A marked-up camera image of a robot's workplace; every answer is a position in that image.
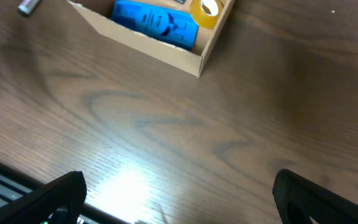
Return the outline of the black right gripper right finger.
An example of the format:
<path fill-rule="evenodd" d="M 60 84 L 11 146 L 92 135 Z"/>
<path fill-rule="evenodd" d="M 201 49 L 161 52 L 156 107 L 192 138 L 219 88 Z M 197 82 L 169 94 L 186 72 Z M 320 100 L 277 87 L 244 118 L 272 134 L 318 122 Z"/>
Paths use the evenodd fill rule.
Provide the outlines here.
<path fill-rule="evenodd" d="M 358 223 L 358 205 L 288 170 L 278 171 L 273 197 L 283 223 Z"/>

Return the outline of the red stapler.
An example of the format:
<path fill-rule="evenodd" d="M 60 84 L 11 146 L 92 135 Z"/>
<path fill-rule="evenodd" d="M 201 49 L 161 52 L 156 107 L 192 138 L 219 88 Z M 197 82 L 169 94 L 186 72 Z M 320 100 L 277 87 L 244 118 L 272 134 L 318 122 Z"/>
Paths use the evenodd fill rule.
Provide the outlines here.
<path fill-rule="evenodd" d="M 186 0 L 174 0 L 175 2 L 178 2 L 180 4 L 184 4 L 186 2 Z"/>

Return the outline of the black whiteboard marker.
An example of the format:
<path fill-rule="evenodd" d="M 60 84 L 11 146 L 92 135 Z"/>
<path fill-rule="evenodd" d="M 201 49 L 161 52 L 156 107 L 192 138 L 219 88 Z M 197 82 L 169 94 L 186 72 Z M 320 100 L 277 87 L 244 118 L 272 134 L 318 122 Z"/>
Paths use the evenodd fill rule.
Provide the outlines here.
<path fill-rule="evenodd" d="M 24 17 L 29 17 L 40 2 L 41 0 L 23 0 L 17 8 L 18 13 Z"/>

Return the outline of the blue plastic tape dispenser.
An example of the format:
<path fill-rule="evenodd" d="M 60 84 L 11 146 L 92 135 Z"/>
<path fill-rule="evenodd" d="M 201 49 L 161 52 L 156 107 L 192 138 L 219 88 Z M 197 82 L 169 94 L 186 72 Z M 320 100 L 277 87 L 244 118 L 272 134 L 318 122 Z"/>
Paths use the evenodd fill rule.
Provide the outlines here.
<path fill-rule="evenodd" d="M 135 1 L 116 1 L 111 20 L 188 51 L 193 49 L 198 33 L 189 13 Z"/>

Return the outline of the yellow clear tape roll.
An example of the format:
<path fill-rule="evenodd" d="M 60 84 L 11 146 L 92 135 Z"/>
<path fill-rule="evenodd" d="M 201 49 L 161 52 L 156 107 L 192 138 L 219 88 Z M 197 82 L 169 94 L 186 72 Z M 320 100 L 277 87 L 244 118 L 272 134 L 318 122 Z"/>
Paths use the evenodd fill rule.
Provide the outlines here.
<path fill-rule="evenodd" d="M 220 0 L 192 0 L 189 8 L 191 18 L 206 29 L 214 29 L 222 11 Z"/>

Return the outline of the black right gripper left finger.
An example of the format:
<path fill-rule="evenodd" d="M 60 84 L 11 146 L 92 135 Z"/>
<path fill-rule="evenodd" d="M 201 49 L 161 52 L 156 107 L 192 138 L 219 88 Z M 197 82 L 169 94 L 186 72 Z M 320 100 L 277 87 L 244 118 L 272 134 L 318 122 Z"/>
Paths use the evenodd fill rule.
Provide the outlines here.
<path fill-rule="evenodd" d="M 76 223 L 87 194 L 81 171 L 67 174 L 35 189 L 0 208 L 0 224 L 42 223 L 50 215 L 52 223 Z"/>

